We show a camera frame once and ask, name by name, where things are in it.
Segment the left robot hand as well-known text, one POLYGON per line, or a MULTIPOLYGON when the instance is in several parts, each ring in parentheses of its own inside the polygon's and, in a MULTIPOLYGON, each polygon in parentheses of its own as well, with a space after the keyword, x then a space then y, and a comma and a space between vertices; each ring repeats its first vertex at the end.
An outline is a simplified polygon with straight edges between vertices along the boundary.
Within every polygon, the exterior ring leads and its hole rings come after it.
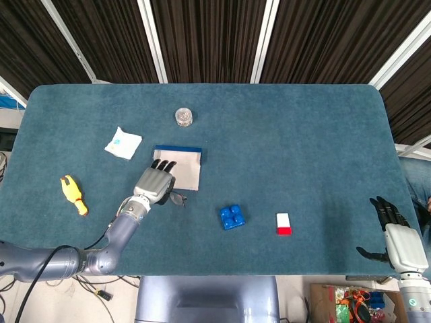
POLYGON ((175 161, 155 159, 138 180, 133 194, 145 196, 151 205, 164 205, 176 181, 170 173, 175 165, 175 161))

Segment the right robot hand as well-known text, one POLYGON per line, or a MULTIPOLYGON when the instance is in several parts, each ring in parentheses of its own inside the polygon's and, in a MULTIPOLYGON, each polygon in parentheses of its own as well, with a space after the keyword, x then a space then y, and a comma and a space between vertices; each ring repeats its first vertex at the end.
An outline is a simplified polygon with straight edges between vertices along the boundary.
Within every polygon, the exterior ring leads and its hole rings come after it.
POLYGON ((411 228, 398 208, 383 197, 371 198, 370 202, 384 234, 385 252, 368 252, 360 246, 356 250, 366 259, 388 263, 396 273, 423 274, 429 264, 418 231, 411 228))

